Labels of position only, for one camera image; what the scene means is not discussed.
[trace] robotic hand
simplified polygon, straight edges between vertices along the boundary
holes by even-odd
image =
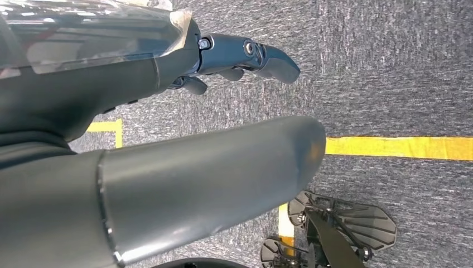
[[[0,267],[124,267],[294,198],[325,153],[311,117],[72,152],[100,113],[199,75],[294,82],[248,38],[201,36],[185,12],[113,1],[0,0]]]
[[[219,74],[229,81],[238,81],[246,70],[291,84],[301,72],[296,63],[280,49],[256,43],[246,37],[212,33],[203,36],[198,44],[198,75]],[[207,90],[204,82],[192,76],[181,76],[171,85],[172,89],[181,87],[194,94],[203,94]]]

